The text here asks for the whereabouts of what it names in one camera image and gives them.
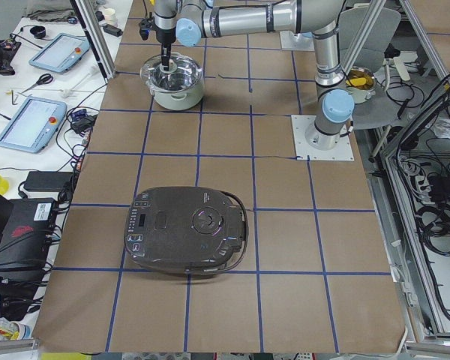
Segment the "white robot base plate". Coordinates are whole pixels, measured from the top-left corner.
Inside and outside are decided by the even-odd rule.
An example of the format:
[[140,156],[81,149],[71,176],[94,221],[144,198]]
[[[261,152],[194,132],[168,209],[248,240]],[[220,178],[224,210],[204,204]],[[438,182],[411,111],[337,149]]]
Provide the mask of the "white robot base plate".
[[295,157],[303,161],[354,161],[350,135],[343,124],[340,133],[325,135],[315,128],[315,115],[291,115]]

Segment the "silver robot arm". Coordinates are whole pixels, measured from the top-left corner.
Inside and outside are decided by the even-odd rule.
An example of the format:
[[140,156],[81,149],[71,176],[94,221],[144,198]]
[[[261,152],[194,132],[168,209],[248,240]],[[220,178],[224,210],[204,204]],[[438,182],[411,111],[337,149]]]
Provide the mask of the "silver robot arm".
[[154,1],[153,20],[161,45],[161,61],[169,64],[175,41],[196,46],[203,38],[290,31],[310,32],[316,59],[319,112],[305,131],[315,149],[333,149],[353,112],[344,89],[345,73],[338,49],[337,18],[341,1],[276,1],[265,4],[215,6],[212,1]]

